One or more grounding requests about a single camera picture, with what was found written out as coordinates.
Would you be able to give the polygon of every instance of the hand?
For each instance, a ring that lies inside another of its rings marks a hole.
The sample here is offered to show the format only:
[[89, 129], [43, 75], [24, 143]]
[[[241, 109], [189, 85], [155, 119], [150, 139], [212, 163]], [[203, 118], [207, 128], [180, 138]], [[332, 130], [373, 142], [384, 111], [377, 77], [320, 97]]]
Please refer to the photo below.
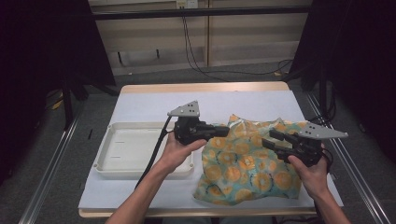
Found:
[[290, 163], [294, 166], [300, 176], [308, 195], [314, 200], [329, 191], [327, 187], [327, 162], [324, 157], [318, 164], [306, 167], [303, 162], [295, 156], [288, 156]]
[[206, 145], [205, 139], [197, 140], [189, 145], [182, 145], [179, 143], [173, 132], [168, 134], [165, 149], [161, 155], [158, 163], [163, 166], [163, 169], [170, 174], [183, 163], [184, 160], [195, 150]]

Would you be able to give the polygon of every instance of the person's right hand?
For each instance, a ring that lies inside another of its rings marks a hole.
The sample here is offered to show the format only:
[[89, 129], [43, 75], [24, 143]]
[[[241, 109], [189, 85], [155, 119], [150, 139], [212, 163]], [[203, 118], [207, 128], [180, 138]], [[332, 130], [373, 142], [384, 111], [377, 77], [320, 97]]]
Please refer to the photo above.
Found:
[[306, 167], [303, 162], [295, 156], [288, 156], [290, 163], [294, 166], [300, 176], [308, 195], [314, 200], [329, 191], [327, 187], [327, 162], [324, 157], [318, 164]]

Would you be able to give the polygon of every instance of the person's left hand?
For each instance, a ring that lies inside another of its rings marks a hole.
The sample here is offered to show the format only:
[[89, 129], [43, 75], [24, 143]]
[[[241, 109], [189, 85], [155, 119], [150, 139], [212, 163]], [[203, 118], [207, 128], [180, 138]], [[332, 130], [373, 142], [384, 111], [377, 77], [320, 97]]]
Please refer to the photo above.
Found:
[[173, 132], [168, 134], [165, 149], [158, 163], [162, 164], [168, 174], [174, 172], [176, 168], [195, 150], [206, 145], [205, 139], [197, 140], [189, 145], [179, 143]]

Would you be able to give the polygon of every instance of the gray carpet floor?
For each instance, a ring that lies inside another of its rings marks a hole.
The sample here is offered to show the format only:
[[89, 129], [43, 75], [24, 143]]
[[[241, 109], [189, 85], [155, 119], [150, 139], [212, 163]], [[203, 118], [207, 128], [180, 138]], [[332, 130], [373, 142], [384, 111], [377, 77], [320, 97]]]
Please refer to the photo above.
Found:
[[[277, 63], [223, 66], [217, 70], [264, 73], [277, 69]], [[274, 74], [255, 76], [227, 72], [200, 74], [191, 69], [156, 72], [116, 77], [120, 89], [128, 84], [219, 82], [226, 81], [272, 81], [280, 77]], [[305, 118], [315, 116], [305, 92], [300, 88], [300, 80], [289, 83], [290, 89], [302, 109]], [[117, 97], [109, 96], [92, 87], [89, 99], [82, 104], [82, 114], [73, 137], [66, 148], [63, 159], [53, 179], [47, 197], [43, 202], [36, 223], [104, 223], [103, 218], [87, 219], [78, 215], [78, 202], [84, 189], [85, 180], [96, 156], [99, 145], [111, 118]], [[396, 165], [381, 152], [369, 133], [363, 133], [360, 122], [341, 98], [336, 98], [337, 113], [332, 121], [336, 130], [348, 132], [343, 140], [348, 153], [359, 168], [377, 199], [382, 204], [391, 222], [396, 222]], [[46, 171], [54, 149], [57, 147], [64, 127], [64, 110], [47, 110], [35, 132], [35, 140], [26, 155], [16, 166], [13, 176], [0, 186], [0, 223], [18, 223], [29, 203], [41, 176]], [[331, 173], [336, 176], [334, 183], [345, 204], [343, 210], [353, 223], [375, 223], [370, 211], [349, 174], [334, 152]]]

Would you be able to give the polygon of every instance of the forearm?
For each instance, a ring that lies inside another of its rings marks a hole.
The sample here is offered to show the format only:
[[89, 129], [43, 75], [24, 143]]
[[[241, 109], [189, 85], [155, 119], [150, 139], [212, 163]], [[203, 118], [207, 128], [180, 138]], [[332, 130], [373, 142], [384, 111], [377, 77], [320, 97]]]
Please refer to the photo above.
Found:
[[139, 186], [106, 223], [143, 223], [152, 199], [166, 178], [160, 164], [154, 164]]
[[338, 206], [336, 200], [329, 190], [314, 198], [319, 211], [327, 224], [347, 224], [350, 223], [344, 212]]

